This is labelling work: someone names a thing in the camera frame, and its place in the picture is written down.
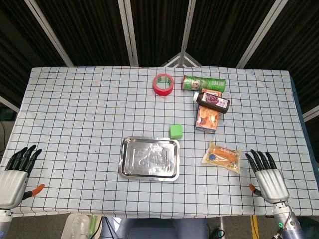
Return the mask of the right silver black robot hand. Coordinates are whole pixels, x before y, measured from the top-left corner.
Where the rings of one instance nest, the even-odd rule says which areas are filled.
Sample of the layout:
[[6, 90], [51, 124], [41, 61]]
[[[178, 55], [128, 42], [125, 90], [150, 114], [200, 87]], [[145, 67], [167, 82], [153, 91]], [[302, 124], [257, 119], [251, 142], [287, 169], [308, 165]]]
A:
[[271, 154], [251, 150], [251, 154], [246, 153], [245, 156], [259, 185], [259, 188], [249, 185], [252, 193], [270, 204], [286, 202], [290, 197], [289, 191]]

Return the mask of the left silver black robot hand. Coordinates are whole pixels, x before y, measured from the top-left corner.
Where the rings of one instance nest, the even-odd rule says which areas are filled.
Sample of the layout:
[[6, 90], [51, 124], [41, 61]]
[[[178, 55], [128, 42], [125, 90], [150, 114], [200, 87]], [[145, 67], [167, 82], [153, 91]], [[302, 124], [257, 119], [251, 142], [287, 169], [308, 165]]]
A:
[[38, 185], [35, 189], [26, 191], [28, 179], [35, 162], [42, 152], [33, 145], [16, 152], [8, 161], [5, 169], [0, 172], [0, 208], [11, 210], [21, 201], [36, 196], [45, 187]]

